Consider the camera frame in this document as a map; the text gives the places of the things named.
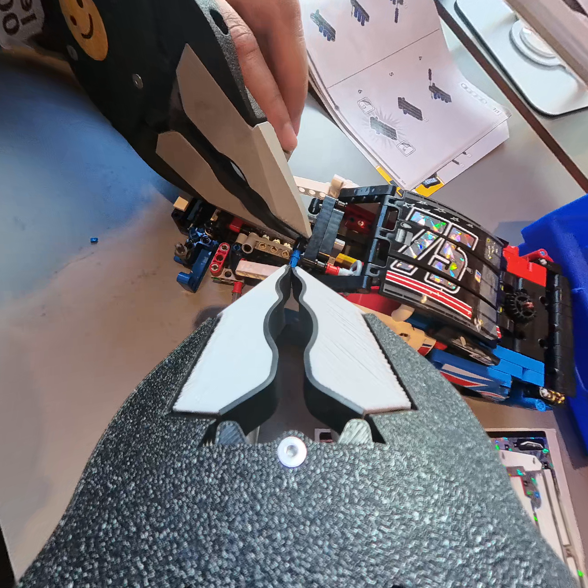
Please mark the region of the person's left hand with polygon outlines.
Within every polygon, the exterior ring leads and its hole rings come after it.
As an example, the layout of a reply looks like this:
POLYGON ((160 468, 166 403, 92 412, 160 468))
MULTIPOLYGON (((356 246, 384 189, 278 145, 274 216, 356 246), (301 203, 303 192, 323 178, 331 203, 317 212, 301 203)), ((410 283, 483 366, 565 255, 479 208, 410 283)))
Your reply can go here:
POLYGON ((246 88, 275 129, 283 151, 298 144, 308 64, 298 1, 217 1, 246 88))

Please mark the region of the blue plastic bin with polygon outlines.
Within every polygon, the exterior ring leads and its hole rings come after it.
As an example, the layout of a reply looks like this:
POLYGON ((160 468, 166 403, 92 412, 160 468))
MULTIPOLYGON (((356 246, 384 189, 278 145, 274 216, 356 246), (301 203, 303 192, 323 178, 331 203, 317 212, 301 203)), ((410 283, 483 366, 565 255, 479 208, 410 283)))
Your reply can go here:
POLYGON ((571 287, 576 396, 569 403, 587 449, 587 195, 541 217, 521 233, 520 253, 546 249, 571 287))

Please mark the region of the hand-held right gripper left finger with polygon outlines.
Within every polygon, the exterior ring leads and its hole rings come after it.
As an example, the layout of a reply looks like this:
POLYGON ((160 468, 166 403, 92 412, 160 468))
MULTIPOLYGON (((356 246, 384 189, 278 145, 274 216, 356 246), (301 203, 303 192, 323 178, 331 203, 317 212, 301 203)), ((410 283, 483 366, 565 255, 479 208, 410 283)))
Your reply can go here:
POLYGON ((173 413, 234 421, 244 434, 276 410, 276 339, 285 324, 291 268, 282 266, 224 309, 191 367, 173 413))

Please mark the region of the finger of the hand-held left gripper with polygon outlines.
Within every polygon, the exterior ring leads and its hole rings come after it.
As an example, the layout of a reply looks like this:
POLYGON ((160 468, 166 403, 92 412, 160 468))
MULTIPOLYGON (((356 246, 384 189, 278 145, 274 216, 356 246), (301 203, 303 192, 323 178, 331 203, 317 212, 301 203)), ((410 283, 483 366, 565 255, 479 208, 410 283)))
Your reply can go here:
POLYGON ((249 224, 270 228, 267 223, 248 212, 243 203, 221 185, 204 158, 179 132, 167 131, 159 134, 156 154, 206 202, 249 224))
POLYGON ((309 238, 306 209, 270 122, 250 126, 188 45, 176 77, 188 118, 216 151, 239 167, 247 185, 268 206, 270 218, 281 221, 294 238, 309 238))

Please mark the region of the open instruction booklet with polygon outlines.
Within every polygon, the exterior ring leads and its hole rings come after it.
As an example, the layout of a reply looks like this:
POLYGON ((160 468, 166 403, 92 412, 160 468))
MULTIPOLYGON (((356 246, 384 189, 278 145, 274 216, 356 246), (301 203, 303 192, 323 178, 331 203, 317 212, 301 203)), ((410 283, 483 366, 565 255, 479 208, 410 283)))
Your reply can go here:
POLYGON ((300 1, 311 81, 385 179, 442 185, 509 138, 508 111, 471 84, 434 1, 300 1))

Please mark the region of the grey desk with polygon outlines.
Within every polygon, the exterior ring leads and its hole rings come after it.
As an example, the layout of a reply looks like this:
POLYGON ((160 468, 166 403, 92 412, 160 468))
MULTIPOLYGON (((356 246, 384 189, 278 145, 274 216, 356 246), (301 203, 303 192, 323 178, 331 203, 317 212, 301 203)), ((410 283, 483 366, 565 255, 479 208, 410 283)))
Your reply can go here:
POLYGON ((371 439, 173 413, 217 318, 172 284, 171 190, 73 81, 1 57, 1 528, 22 587, 576 587, 460 394, 374 316, 412 402, 371 439), (98 237, 92 245, 89 239, 98 237))
POLYGON ((540 141, 555 156, 584 194, 587 193, 587 110, 559 117, 534 111, 504 70, 461 18, 454 1, 436 1, 437 12, 445 27, 471 55, 484 74, 496 86, 508 106, 530 126, 540 141))

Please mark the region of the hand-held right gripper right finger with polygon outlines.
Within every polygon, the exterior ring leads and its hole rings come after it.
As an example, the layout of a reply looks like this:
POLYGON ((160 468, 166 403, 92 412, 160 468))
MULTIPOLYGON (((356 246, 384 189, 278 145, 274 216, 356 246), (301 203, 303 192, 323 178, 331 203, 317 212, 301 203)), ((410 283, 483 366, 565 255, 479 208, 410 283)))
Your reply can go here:
POLYGON ((311 414, 342 433, 352 419, 410 410, 365 313, 298 267, 293 291, 308 336, 303 393, 311 414))

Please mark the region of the holographic sticker sheet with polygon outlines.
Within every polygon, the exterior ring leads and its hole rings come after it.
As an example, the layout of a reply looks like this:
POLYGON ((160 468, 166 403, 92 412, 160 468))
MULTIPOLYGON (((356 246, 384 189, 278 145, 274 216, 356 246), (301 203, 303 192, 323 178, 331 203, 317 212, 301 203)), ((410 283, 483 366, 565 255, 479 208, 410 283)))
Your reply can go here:
POLYGON ((555 429, 486 430, 535 528, 587 587, 587 568, 555 429))

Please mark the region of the toy brick race car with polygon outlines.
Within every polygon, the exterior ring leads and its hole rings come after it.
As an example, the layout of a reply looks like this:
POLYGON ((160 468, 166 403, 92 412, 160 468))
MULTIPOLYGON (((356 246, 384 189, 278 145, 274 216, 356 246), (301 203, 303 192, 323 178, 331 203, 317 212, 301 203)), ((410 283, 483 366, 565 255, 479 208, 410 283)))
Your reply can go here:
POLYGON ((521 254, 459 212, 393 183, 356 187, 295 178, 312 237, 258 228, 201 198, 180 196, 185 237, 178 283, 204 276, 260 282, 301 250, 297 267, 378 315, 459 390, 539 411, 576 396, 571 287, 540 249, 521 254))

